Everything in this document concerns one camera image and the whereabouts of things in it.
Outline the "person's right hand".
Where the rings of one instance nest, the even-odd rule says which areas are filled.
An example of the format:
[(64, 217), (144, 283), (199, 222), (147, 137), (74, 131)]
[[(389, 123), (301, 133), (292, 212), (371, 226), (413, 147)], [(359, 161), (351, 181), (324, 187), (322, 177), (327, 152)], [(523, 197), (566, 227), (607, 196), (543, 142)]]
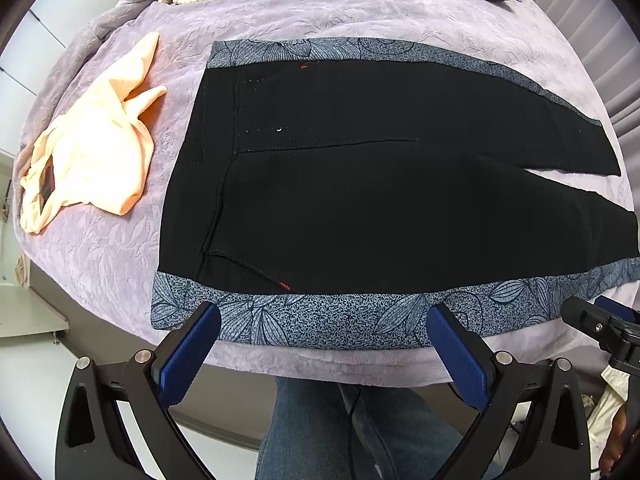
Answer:
[(602, 476), (607, 476), (610, 473), (614, 464), (623, 454), (625, 447), (623, 433), (627, 426), (626, 407), (627, 403), (624, 403), (612, 420), (611, 431), (608, 434), (608, 440), (606, 440), (599, 460), (599, 469)]

